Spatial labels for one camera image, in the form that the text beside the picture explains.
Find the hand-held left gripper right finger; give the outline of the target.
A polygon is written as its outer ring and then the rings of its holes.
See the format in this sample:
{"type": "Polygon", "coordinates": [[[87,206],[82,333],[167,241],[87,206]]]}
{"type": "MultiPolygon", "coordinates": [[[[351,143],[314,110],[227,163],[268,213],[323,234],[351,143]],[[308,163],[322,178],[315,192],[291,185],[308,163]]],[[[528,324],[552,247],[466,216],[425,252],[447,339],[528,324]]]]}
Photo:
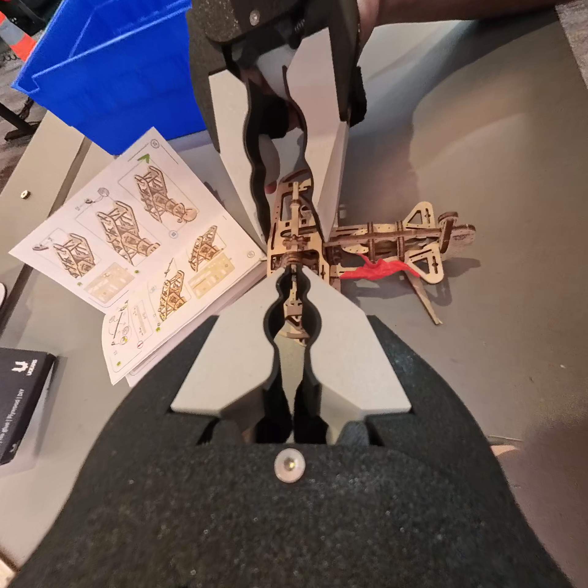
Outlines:
{"type": "Polygon", "coordinates": [[[295,443],[327,443],[350,422],[411,411],[364,311],[306,267],[296,270],[309,340],[294,411],[295,443]]]}

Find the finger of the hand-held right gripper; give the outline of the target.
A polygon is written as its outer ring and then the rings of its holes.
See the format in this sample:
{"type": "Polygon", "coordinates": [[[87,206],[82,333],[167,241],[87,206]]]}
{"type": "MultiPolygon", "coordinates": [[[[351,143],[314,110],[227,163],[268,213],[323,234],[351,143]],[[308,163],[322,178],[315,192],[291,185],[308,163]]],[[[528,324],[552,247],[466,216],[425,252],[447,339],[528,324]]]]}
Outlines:
{"type": "Polygon", "coordinates": [[[251,114],[260,89],[230,72],[209,77],[220,158],[243,204],[252,227],[266,246],[270,231],[270,207],[266,184],[273,183],[273,143],[259,133],[261,111],[251,114]]]}
{"type": "Polygon", "coordinates": [[[348,145],[341,120],[329,29],[305,37],[286,67],[288,94],[305,124],[305,161],[313,180],[312,205],[323,241],[334,228],[348,145]]]}

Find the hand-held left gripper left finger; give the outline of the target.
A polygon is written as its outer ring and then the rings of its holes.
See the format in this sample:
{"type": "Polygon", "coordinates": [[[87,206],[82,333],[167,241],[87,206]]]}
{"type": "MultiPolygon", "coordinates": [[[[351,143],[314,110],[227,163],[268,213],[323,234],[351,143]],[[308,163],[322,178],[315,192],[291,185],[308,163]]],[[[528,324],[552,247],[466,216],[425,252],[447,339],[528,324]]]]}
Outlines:
{"type": "Polygon", "coordinates": [[[282,384],[276,334],[285,323],[284,303],[292,271],[279,269],[217,317],[171,409],[256,429],[259,442],[282,443],[292,416],[282,384]]]}

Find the wooden model airplane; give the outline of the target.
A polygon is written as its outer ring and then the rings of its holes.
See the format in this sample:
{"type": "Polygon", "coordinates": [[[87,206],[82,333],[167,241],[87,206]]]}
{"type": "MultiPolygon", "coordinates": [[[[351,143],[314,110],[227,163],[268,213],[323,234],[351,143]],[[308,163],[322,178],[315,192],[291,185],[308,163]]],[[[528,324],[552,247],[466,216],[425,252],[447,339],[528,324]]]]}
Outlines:
{"type": "Polygon", "coordinates": [[[374,263],[398,259],[420,274],[419,278],[405,271],[396,273],[407,278],[430,319],[441,325],[424,284],[437,285],[444,280],[444,261],[473,244],[474,225],[460,224],[457,212],[435,217],[431,203],[423,201],[403,220],[335,226],[329,239],[323,241],[311,208],[311,189],[309,170],[285,176],[277,186],[268,239],[268,275],[280,268],[301,265],[341,291],[342,281],[366,280],[339,278],[345,269],[364,265],[360,254],[374,263]]]}

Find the person's right forearm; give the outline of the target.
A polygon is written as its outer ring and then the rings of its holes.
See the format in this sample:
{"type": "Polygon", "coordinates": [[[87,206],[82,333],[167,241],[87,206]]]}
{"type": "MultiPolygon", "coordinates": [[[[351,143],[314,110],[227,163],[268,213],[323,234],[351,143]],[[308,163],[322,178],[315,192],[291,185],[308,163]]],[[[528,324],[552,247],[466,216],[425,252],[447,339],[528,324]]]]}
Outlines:
{"type": "Polygon", "coordinates": [[[375,28],[389,24],[468,21],[554,8],[564,1],[357,1],[360,44],[375,28]]]}

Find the red rubber band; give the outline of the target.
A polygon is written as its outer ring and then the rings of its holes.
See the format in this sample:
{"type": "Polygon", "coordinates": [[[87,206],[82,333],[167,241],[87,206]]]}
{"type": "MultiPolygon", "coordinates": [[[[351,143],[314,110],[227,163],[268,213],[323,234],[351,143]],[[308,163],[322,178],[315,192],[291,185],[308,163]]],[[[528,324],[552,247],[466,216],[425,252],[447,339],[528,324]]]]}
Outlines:
{"type": "Polygon", "coordinates": [[[339,274],[340,279],[344,280],[359,280],[366,279],[369,281],[377,281],[384,277],[394,275],[398,272],[405,271],[409,275],[421,277],[414,268],[409,266],[407,263],[398,259],[379,259],[377,262],[372,262],[370,259],[360,254],[359,257],[364,261],[364,265],[356,269],[345,269],[339,274]]]}

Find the open instruction booklet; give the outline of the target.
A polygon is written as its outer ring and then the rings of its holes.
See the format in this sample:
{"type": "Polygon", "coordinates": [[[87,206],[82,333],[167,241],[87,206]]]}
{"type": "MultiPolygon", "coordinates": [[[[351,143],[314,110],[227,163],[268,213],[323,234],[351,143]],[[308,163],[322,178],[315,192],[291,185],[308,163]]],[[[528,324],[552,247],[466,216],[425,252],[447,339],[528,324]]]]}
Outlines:
{"type": "Polygon", "coordinates": [[[104,314],[113,384],[266,274],[261,248],[155,128],[10,254],[104,314]]]}

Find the blue plastic bin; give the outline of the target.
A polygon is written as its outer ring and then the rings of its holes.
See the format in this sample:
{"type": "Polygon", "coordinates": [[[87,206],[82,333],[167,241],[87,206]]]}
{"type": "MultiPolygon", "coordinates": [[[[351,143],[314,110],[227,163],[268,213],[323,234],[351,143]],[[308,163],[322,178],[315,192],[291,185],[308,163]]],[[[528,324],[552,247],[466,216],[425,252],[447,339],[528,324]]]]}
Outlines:
{"type": "Polygon", "coordinates": [[[151,128],[205,130],[189,68],[191,1],[63,1],[20,69],[29,96],[111,155],[151,128]]]}

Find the black cardboard box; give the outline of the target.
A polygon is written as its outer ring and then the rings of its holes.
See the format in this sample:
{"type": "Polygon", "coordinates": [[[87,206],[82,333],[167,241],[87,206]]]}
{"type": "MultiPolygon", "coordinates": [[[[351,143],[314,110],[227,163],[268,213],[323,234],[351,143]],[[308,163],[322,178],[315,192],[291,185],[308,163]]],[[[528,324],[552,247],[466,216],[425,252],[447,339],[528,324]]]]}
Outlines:
{"type": "Polygon", "coordinates": [[[1,348],[1,466],[17,455],[55,360],[47,352],[1,348]]]}

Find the orange traffic cone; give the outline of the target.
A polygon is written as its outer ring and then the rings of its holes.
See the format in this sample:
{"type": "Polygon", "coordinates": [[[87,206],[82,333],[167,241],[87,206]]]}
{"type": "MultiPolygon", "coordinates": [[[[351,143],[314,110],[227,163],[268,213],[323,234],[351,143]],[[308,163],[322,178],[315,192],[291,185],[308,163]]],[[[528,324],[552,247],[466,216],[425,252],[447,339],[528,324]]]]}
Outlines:
{"type": "Polygon", "coordinates": [[[1,12],[1,39],[22,62],[33,52],[36,41],[1,12]]]}

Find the black metal stand foot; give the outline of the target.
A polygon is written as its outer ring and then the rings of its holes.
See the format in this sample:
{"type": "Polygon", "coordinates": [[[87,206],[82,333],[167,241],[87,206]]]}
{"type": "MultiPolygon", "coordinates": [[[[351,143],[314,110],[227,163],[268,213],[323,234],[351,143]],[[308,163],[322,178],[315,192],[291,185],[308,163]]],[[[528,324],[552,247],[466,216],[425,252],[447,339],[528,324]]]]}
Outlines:
{"type": "Polygon", "coordinates": [[[11,109],[6,107],[3,103],[1,103],[1,118],[13,126],[13,129],[6,133],[4,137],[4,140],[7,142],[14,141],[22,137],[33,136],[39,126],[38,122],[28,123],[25,119],[11,111],[11,109]]]}

